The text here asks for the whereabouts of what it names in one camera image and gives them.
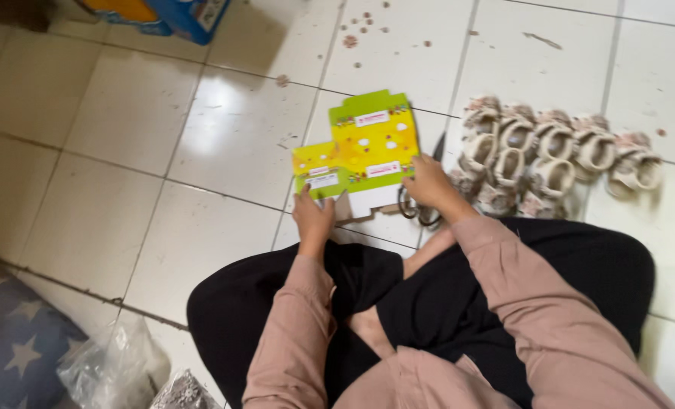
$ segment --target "plastic bag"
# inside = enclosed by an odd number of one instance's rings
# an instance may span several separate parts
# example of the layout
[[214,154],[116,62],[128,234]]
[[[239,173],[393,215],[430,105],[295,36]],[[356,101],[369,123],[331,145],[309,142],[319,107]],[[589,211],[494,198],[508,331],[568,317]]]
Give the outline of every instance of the plastic bag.
[[171,372],[142,317],[110,323],[58,367],[70,398],[83,409],[146,409]]
[[204,386],[191,375],[179,370],[153,400],[151,409],[222,409]]

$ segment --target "white tile floor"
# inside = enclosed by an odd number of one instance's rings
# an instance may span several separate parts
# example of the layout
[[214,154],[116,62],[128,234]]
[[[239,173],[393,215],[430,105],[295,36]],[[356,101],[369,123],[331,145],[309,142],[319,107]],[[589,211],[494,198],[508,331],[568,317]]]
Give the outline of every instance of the white tile floor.
[[[294,82],[277,87],[281,74]],[[184,325],[201,279],[297,240],[278,144],[328,140],[327,108],[386,87],[417,108],[425,151],[448,131],[446,164],[466,98],[484,92],[652,136],[662,189],[616,201],[597,183],[573,217],[653,253],[641,363],[675,400],[675,0],[236,0],[206,47],[102,23],[0,26],[0,256]],[[379,214],[334,237],[408,257],[429,235]],[[88,332],[119,314],[20,276]],[[148,325],[223,403],[188,334]]]

